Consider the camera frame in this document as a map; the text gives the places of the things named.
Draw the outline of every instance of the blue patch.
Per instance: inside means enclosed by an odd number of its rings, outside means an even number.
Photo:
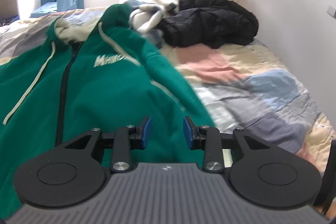
[[[259,96],[274,111],[283,109],[299,96],[294,78],[282,69],[274,69],[246,79],[247,89]]]
[[[306,130],[300,123],[288,124],[274,112],[243,123],[254,135],[296,154],[303,145]]]

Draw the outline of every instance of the pink patch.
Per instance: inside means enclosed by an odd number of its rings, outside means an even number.
[[[241,80],[244,75],[232,68],[215,49],[203,44],[186,48],[176,48],[181,64],[187,65],[189,71],[204,82],[222,83]]]

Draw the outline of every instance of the bed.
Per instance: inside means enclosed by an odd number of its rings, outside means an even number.
[[[58,17],[82,25],[102,16],[106,7],[71,10],[19,20],[0,28],[0,64],[41,45]],[[232,133],[242,124],[254,134],[279,144],[323,172],[335,131],[308,90],[263,43],[203,44],[160,49],[198,95],[217,128]]]

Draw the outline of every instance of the hoodie drawstring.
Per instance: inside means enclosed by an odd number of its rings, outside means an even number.
[[[54,56],[56,51],[56,46],[55,46],[55,42],[51,42],[51,54],[48,57],[48,59],[44,62],[44,64],[42,65],[42,67],[40,68],[40,71],[38,72],[38,74],[36,75],[35,79],[33,80],[33,82],[30,84],[30,86],[27,88],[27,90],[25,91],[25,93],[23,93],[23,95],[21,96],[20,100],[16,103],[16,105],[13,107],[13,109],[7,114],[7,116],[4,118],[2,124],[5,126],[9,120],[9,118],[14,114],[14,112],[19,108],[19,106],[21,105],[21,103],[24,101],[24,99],[27,97],[27,95],[29,94],[29,92],[31,92],[31,90],[33,89],[33,87],[36,85],[36,83],[38,82],[38,80],[40,79],[40,76],[43,72],[43,70],[45,69],[45,67],[47,66],[48,62],[50,61],[50,59]]]

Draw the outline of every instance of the black puffer jacket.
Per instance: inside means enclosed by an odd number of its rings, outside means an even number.
[[[247,45],[258,32],[258,20],[253,13],[234,1],[180,0],[180,9],[158,25],[172,47],[198,43],[211,48],[228,43]]]

